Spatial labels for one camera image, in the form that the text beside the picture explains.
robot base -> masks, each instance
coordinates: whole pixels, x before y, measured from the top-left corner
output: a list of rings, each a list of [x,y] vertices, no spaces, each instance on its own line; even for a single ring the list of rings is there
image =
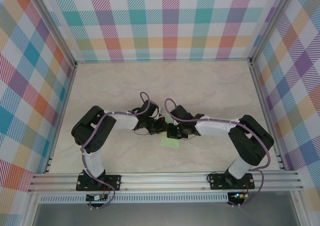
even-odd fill
[[[252,190],[255,188],[254,178],[251,173],[246,173],[241,179],[235,180],[231,185],[226,181],[225,173],[210,173],[207,179],[211,190]]]
[[[114,187],[115,191],[120,190],[121,184],[121,175],[106,175],[106,171],[104,171],[99,177],[99,180],[111,185]],[[90,177],[84,170],[79,174],[77,183],[76,183],[76,191],[108,191],[108,187],[104,184],[97,182],[92,177]]]

green sticky note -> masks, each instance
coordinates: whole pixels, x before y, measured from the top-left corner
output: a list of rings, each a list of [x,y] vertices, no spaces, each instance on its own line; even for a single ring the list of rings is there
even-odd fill
[[[168,114],[165,116],[165,121],[168,124],[174,122],[172,117],[170,117],[170,115],[168,115]],[[162,136],[161,136],[161,144],[160,145],[163,147],[168,147],[168,148],[172,148],[172,149],[179,149],[180,140],[173,139],[173,138],[167,138],[167,132],[163,132]]]

plaid wall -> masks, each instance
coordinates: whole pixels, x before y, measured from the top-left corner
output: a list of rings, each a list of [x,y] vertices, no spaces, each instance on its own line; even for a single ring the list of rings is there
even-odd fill
[[[22,218],[71,71],[31,0],[0,0],[0,226]]]
[[[265,21],[261,19],[262,13],[273,3],[270,0],[43,1],[75,57],[85,61],[247,58],[254,43],[253,33]]]
[[[320,221],[320,0],[290,2],[255,67],[289,169]]]
[[[276,11],[276,8],[277,8],[277,6],[279,5],[280,1],[281,1],[281,0],[275,0],[275,1],[273,2],[272,7],[271,7],[271,9],[270,9],[267,17],[265,18],[265,20],[264,20],[264,22],[263,22],[263,25],[262,25],[262,27],[261,27],[261,29],[260,29],[260,31],[259,31],[259,34],[258,34],[258,36],[256,37],[256,39],[255,39],[255,41],[254,41],[253,47],[252,47],[251,50],[250,50],[250,53],[249,53],[249,55],[248,55],[248,58],[251,58],[251,57],[253,56],[253,54],[254,54],[254,52],[255,52],[255,50],[256,50],[256,48],[257,48],[257,45],[258,45],[258,43],[260,42],[260,39],[261,39],[262,35],[265,33],[266,29],[268,28],[269,23],[270,23],[270,20],[271,20],[271,18],[273,17],[273,15],[274,15],[274,13],[275,13],[275,11]]]

black wire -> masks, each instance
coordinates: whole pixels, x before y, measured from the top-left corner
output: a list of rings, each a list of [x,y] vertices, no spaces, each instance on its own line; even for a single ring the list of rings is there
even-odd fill
[[[139,134],[139,133],[136,133],[136,131],[134,130],[133,131],[134,132],[134,134],[136,134],[136,135],[149,135],[150,133],[146,133],[146,134]]]
[[[218,173],[217,172],[211,172],[206,176],[206,180],[208,181],[208,183],[210,183],[209,176],[213,175],[213,174],[218,174]]]
[[[191,137],[191,138],[188,138],[188,139],[182,138],[182,140],[187,141],[187,140],[193,139],[195,136],[193,136],[193,137]]]
[[[140,107],[136,107],[136,108],[132,109],[131,111],[135,113],[139,109],[140,109]]]

aluminum rail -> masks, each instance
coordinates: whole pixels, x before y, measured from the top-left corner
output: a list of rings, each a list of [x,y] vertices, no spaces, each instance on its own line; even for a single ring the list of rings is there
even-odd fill
[[[210,190],[207,175],[210,172],[172,172],[172,173],[109,173],[121,175],[120,191],[126,193],[195,193],[195,192],[236,192],[239,190]],[[262,191],[299,191],[303,189],[296,171],[264,171]],[[31,194],[87,194],[86,191],[76,191],[78,173],[67,174],[35,174],[29,187]],[[252,172],[255,192],[261,185],[261,174]]]

